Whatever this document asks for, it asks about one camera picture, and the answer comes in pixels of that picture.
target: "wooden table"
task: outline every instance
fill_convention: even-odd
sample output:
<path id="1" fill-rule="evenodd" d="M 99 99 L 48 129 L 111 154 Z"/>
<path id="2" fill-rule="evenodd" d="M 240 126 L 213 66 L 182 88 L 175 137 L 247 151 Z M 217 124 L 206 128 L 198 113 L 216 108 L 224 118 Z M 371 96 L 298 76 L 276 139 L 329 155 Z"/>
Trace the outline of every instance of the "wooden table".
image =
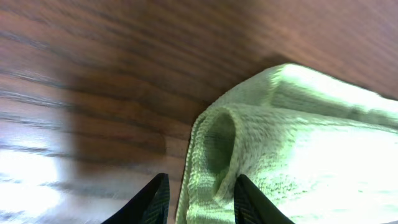
<path id="1" fill-rule="evenodd" d="M 397 1 L 0 0 L 0 222 L 101 223 L 159 172 L 174 222 L 195 118 L 300 63 L 398 97 Z"/>

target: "cloth fold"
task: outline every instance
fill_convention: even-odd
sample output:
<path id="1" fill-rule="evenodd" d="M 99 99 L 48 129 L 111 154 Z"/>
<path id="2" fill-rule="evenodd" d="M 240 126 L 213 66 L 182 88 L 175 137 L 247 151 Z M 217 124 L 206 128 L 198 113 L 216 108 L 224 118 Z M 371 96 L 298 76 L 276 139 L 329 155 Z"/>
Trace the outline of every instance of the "cloth fold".
<path id="1" fill-rule="evenodd" d="M 295 223 L 398 220 L 398 102 L 294 64 L 237 85 L 199 115 L 177 223 L 234 223 L 247 175 Z"/>

